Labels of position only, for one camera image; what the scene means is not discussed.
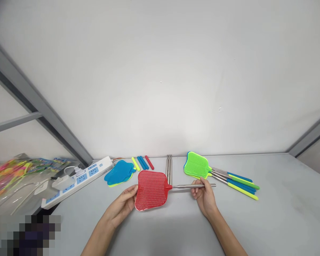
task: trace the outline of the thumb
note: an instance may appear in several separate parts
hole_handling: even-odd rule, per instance
[[[138,185],[135,186],[135,188],[127,193],[123,193],[120,195],[120,199],[122,202],[127,201],[129,198],[132,198],[134,195],[136,195],[137,191],[138,191]]]
[[[205,186],[205,190],[208,192],[208,193],[213,193],[212,191],[212,188],[211,188],[211,185],[209,183],[208,180],[205,180],[203,177],[200,177],[200,180],[202,181],[202,183],[204,184]]]

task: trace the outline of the white power strip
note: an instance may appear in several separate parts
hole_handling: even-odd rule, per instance
[[[103,158],[102,160],[84,169],[84,173],[79,177],[76,177],[76,175],[74,175],[72,178],[75,179],[75,183],[70,187],[64,189],[63,191],[59,191],[54,197],[50,199],[43,199],[41,208],[50,209],[64,199],[68,198],[73,193],[79,191],[84,186],[88,185],[93,180],[105,174],[113,167],[114,165],[110,157],[107,156]]]

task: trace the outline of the white table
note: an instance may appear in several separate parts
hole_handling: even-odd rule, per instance
[[[255,201],[217,183],[217,206],[249,255],[320,255],[320,174],[288,154],[207,156],[211,167],[254,180],[260,186]],[[165,172],[166,158],[151,159]],[[173,158],[173,185],[190,184],[186,157]],[[61,215],[55,255],[80,255],[109,204],[137,174],[109,188],[104,176],[64,200],[53,215]],[[163,207],[134,210],[122,223],[107,255],[224,255],[206,218],[188,190],[171,190]]]

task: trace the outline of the cable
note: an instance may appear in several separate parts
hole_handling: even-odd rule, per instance
[[[16,192],[18,192],[20,189],[22,189],[22,188],[24,188],[24,187],[26,187],[26,186],[29,186],[29,185],[33,185],[33,184],[35,184],[35,183],[28,183],[28,184],[25,184],[25,185],[21,186],[20,188],[16,189],[12,194],[10,194],[10,195],[8,196],[8,198],[0,205],[0,207],[1,207],[4,203],[6,203],[6,202],[8,201],[8,199],[10,199],[10,198],[11,198]]]
[[[121,159],[125,159],[125,158],[115,158],[112,161],[117,161],[117,160],[121,160]]]
[[[24,198],[24,200],[22,200],[22,201],[20,202],[20,204],[18,204],[18,206],[13,210],[13,212],[11,213],[11,215],[13,215],[13,214],[19,209],[19,207],[29,198],[29,196],[30,196],[37,188],[40,187],[40,185],[43,185],[45,182],[47,182],[47,181],[50,180],[50,179],[51,179],[51,178],[48,178],[48,179],[46,179],[46,180],[43,180],[41,183],[39,183],[39,185],[36,186],[36,187]]]
[[[76,166],[68,166],[68,167],[66,167],[66,168],[64,169],[65,175],[69,175],[69,176],[70,176],[71,173],[70,173],[70,174],[67,174],[66,171],[65,171],[67,168],[70,168],[70,167],[76,168]]]

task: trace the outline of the red handle grip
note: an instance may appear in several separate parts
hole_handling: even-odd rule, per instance
[[[152,170],[154,170],[154,166],[153,166],[153,165],[152,165],[152,163],[150,162],[150,160],[149,160],[148,156],[145,156],[145,159],[147,160],[147,162],[148,162],[148,164],[149,164],[150,168],[151,168]]]

